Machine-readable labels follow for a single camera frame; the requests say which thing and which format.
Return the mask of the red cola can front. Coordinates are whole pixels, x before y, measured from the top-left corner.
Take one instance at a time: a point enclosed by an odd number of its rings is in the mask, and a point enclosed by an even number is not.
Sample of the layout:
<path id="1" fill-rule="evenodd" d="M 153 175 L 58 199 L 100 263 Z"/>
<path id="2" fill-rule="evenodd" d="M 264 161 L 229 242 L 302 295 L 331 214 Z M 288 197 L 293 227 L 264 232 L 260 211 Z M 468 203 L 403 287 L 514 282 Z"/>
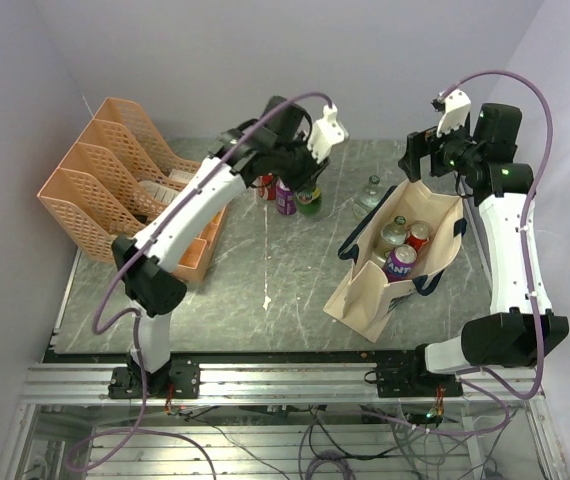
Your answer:
<path id="1" fill-rule="evenodd" d="M 430 241 L 431 228 L 428 223 L 423 221 L 416 221 L 408 228 L 405 244 L 412 247 L 416 253 Z"/>

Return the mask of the purple Fanta can front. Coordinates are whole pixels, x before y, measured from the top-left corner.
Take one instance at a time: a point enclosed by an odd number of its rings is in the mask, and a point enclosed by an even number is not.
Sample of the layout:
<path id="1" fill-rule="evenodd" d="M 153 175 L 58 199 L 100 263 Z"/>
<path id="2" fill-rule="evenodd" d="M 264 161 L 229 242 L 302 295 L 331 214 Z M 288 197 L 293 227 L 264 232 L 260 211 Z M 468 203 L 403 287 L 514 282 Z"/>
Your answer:
<path id="1" fill-rule="evenodd" d="M 417 260 L 416 250 L 407 244 L 395 247 L 383 264 L 382 271 L 389 282 L 404 280 Z"/>

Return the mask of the clear Chang bottle front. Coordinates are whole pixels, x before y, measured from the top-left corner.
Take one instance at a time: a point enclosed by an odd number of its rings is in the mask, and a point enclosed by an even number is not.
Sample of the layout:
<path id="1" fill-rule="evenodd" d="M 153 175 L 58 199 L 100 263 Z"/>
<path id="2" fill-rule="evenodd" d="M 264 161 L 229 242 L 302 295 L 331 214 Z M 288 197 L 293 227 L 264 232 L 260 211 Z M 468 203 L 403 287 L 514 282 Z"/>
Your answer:
<path id="1" fill-rule="evenodd" d="M 398 215 L 385 224 L 379 234 L 375 245 L 375 252 L 379 258 L 386 260 L 390 253 L 398 246 L 403 245 L 408 235 L 406 219 Z"/>

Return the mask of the cream canvas tote bag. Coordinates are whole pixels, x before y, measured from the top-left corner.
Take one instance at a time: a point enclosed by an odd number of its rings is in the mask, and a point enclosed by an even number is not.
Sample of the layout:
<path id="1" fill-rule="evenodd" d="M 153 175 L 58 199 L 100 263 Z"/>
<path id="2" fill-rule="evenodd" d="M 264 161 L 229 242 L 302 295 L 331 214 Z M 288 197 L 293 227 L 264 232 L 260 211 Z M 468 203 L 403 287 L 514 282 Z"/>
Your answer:
<path id="1" fill-rule="evenodd" d="M 410 223 L 427 223 L 430 239 L 407 277 L 391 282 L 374 255 L 380 230 L 398 215 Z M 401 300 L 433 293 L 456 258 L 466 228 L 460 197 L 434 193 L 420 181 L 390 187 L 339 247 L 339 258 L 348 261 L 351 269 L 323 311 L 367 340 L 376 341 Z"/>

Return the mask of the green Perrier glass bottle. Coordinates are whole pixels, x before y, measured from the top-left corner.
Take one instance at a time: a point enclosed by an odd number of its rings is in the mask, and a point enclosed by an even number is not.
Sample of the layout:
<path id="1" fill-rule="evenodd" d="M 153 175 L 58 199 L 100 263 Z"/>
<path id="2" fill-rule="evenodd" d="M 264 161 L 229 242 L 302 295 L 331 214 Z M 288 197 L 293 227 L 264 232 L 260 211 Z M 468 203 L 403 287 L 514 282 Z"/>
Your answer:
<path id="1" fill-rule="evenodd" d="M 319 186 L 314 186 L 295 193 L 297 211 L 302 215 L 311 216 L 320 211 L 322 193 Z"/>

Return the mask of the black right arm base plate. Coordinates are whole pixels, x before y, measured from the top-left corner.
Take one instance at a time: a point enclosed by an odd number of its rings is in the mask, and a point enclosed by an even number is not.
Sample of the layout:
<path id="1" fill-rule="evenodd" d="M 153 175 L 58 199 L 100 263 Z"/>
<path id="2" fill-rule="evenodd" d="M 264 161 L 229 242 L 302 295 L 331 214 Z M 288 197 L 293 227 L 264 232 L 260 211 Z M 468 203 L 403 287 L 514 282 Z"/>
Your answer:
<path id="1" fill-rule="evenodd" d="M 463 388 L 454 375 L 433 374 L 409 364 L 377 364 L 363 380 L 374 385 L 379 398 L 461 397 Z"/>

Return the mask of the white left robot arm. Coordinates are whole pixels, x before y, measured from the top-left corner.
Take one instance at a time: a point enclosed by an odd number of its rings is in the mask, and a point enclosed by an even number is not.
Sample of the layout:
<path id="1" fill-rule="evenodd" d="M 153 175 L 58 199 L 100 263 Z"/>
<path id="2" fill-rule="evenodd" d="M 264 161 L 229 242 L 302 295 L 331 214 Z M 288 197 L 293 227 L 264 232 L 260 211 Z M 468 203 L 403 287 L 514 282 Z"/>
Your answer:
<path id="1" fill-rule="evenodd" d="M 272 174 L 292 191 L 312 186 L 329 164 L 333 146 L 348 135 L 338 109 L 325 101 L 317 120 L 298 98 L 274 96 L 261 117 L 223 132 L 220 145 L 201 162 L 195 176 L 149 225 L 133 237 L 118 235 L 112 254 L 118 268 L 112 287 L 122 285 L 133 315 L 133 345 L 124 392 L 157 397 L 174 385 L 169 330 L 184 300 L 186 283 L 174 274 L 179 261 L 214 215 Z"/>

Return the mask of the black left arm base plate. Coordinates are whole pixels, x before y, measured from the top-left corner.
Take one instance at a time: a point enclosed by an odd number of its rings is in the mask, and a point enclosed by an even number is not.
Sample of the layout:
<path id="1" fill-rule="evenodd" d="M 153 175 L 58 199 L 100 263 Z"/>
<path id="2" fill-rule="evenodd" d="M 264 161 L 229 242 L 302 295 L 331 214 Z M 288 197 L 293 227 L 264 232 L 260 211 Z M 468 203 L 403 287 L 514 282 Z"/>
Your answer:
<path id="1" fill-rule="evenodd" d="M 146 374 L 146 392 L 151 398 L 195 399 L 199 395 L 201 370 L 191 360 L 174 359 L 155 373 Z M 143 380 L 132 362 L 112 371 L 108 385 L 110 399 L 141 399 Z"/>

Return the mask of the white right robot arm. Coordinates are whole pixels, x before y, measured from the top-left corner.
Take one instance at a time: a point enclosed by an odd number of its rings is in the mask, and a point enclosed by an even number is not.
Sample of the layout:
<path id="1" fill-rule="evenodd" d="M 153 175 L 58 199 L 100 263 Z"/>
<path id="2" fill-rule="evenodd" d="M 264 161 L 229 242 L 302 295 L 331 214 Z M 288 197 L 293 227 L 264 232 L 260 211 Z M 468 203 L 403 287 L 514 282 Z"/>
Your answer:
<path id="1" fill-rule="evenodd" d="M 492 282 L 489 315 L 467 322 L 454 339 L 429 344 L 425 361 L 409 367 L 407 387 L 430 394 L 441 374 L 473 367 L 532 368 L 569 333 L 566 317 L 553 311 L 540 272 L 534 238 L 534 185 L 530 165 L 517 163 L 516 138 L 522 113 L 510 105 L 485 103 L 474 128 L 470 101 L 437 100 L 439 123 L 408 135 L 399 162 L 410 181 L 430 173 L 454 173 L 468 185 L 487 237 Z"/>

